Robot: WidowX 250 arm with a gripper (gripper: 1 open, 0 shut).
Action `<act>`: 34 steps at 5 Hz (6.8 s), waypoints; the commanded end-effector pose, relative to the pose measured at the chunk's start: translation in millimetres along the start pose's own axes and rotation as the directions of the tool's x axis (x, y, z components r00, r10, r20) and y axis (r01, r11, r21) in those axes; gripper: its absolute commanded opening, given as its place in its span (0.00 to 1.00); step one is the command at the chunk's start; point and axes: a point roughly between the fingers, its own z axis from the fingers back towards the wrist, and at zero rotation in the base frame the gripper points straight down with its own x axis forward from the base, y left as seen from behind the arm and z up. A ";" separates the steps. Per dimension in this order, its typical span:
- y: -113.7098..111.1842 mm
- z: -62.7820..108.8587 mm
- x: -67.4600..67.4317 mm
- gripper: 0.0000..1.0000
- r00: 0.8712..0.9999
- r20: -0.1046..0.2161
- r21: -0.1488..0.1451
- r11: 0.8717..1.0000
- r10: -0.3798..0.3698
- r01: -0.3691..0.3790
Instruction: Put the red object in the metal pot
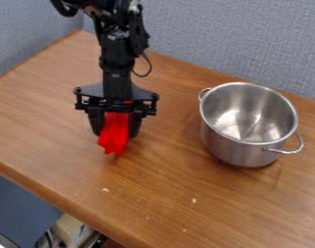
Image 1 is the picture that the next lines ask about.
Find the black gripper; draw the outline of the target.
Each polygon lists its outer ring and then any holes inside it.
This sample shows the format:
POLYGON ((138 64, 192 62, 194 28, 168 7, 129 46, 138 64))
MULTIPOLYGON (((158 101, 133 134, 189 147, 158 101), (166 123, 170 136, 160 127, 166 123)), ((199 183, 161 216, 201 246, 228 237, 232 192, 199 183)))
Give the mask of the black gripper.
POLYGON ((103 126, 106 112, 130 113, 129 138, 138 135, 141 113, 144 116, 157 113, 157 93, 138 87, 132 80, 133 70, 103 70, 102 82, 77 86, 75 108, 89 114, 93 133, 98 136, 103 126))

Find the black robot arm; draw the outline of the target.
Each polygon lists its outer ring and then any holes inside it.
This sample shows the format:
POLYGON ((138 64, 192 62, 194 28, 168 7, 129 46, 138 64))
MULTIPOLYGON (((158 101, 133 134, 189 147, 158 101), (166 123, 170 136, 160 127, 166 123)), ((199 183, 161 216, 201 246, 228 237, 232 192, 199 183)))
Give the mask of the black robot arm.
POLYGON ((142 21, 140 0, 50 0, 65 17, 79 12, 93 20, 101 55, 98 65, 102 81, 73 89, 75 108, 89 115, 93 132, 106 128, 106 115, 129 116, 129 137, 138 135, 142 118, 157 113, 157 93, 137 86, 132 80, 136 59, 146 58, 149 34, 142 21))

